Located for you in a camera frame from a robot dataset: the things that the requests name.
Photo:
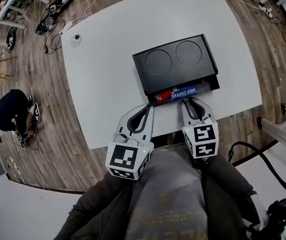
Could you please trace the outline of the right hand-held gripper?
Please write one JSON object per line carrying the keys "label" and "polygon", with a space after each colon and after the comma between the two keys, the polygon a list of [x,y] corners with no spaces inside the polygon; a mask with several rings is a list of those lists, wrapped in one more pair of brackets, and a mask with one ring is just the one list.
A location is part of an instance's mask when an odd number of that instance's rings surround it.
{"label": "right hand-held gripper", "polygon": [[195,97],[183,99],[180,105],[184,124],[182,132],[192,157],[203,159],[216,156],[219,133],[211,107]]}

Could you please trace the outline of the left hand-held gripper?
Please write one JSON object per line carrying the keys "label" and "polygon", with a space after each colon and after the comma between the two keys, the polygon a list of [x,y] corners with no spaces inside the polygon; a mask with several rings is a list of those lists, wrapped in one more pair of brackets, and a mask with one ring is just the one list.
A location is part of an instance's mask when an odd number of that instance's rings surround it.
{"label": "left hand-held gripper", "polygon": [[139,179],[154,150],[154,144],[150,142],[153,124],[154,106],[150,104],[137,106],[121,117],[114,140],[107,149],[105,166],[111,175]]}

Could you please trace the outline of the large red packet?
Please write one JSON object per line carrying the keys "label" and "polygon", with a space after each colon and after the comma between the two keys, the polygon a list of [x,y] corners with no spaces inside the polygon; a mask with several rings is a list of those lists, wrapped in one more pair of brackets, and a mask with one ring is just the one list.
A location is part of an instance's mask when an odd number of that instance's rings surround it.
{"label": "large red packet", "polygon": [[168,99],[170,99],[172,95],[173,95],[172,90],[165,90],[165,91],[157,93],[154,97],[156,99],[157,104],[161,104],[167,101]]}

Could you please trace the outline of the person's right forearm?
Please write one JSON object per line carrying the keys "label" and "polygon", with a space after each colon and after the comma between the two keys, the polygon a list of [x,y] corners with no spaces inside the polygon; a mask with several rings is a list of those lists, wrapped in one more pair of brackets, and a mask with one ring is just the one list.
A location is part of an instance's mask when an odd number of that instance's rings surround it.
{"label": "person's right forearm", "polygon": [[195,159],[195,169],[202,173],[208,230],[222,236],[244,234],[243,221],[257,225],[259,215],[252,197],[257,194],[243,175],[221,155]]}

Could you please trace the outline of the blue grid-print packet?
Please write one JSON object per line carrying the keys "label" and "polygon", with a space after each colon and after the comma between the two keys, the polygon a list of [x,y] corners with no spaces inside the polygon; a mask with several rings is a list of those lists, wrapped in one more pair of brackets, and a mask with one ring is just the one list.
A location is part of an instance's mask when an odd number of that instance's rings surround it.
{"label": "blue grid-print packet", "polygon": [[170,96],[170,101],[173,102],[178,99],[182,99],[185,97],[189,97],[191,95],[197,94],[197,86],[193,85],[186,85],[182,87],[175,87],[172,89],[172,94]]}

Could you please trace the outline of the black oval device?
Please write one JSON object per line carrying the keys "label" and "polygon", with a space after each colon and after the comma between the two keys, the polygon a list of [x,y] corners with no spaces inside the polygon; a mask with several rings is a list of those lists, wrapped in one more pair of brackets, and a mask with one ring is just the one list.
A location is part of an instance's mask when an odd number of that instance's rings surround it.
{"label": "black oval device", "polygon": [[6,49],[7,51],[11,51],[16,42],[16,27],[11,27],[10,31],[8,32],[7,39],[6,39]]}

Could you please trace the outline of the black equipment case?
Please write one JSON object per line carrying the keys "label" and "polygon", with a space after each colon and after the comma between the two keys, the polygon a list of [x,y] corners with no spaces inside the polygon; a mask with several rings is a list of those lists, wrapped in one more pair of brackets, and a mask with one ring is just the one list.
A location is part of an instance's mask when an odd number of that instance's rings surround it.
{"label": "black equipment case", "polygon": [[39,36],[45,35],[52,31],[57,17],[72,0],[54,0],[45,10],[35,33]]}

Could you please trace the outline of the person's grey shirt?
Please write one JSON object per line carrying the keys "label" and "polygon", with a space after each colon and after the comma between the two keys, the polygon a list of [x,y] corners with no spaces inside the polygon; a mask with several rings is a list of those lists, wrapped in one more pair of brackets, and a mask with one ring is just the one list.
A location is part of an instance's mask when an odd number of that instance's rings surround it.
{"label": "person's grey shirt", "polygon": [[201,172],[185,144],[155,149],[133,185],[125,240],[208,240]]}

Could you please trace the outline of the black drawer box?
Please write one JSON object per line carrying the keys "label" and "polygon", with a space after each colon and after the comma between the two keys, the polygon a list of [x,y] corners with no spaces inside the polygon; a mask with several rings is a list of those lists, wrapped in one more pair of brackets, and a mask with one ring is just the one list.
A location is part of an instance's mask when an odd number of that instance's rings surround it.
{"label": "black drawer box", "polygon": [[218,68],[204,34],[159,45],[132,57],[144,93],[155,107],[171,103],[168,99],[157,104],[154,96],[162,91],[193,84],[197,86],[194,95],[199,95],[220,88]]}

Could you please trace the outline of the person's left forearm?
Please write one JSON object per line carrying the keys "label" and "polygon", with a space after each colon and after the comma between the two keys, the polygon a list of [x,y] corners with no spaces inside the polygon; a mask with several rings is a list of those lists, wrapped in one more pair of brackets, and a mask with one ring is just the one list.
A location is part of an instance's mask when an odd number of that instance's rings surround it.
{"label": "person's left forearm", "polygon": [[106,173],[73,205],[54,240],[126,240],[133,184]]}

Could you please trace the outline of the white power strip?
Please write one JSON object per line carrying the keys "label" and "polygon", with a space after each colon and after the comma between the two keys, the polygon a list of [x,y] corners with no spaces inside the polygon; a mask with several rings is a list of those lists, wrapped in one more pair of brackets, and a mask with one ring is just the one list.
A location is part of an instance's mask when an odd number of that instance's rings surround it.
{"label": "white power strip", "polygon": [[60,34],[62,35],[63,33],[65,33],[67,30],[69,30],[71,27],[73,26],[73,22],[69,21],[67,22],[67,24],[62,28],[62,30],[60,31]]}
{"label": "white power strip", "polygon": [[270,19],[273,18],[271,13],[272,9],[265,7],[261,2],[258,3],[258,8],[263,11]]}

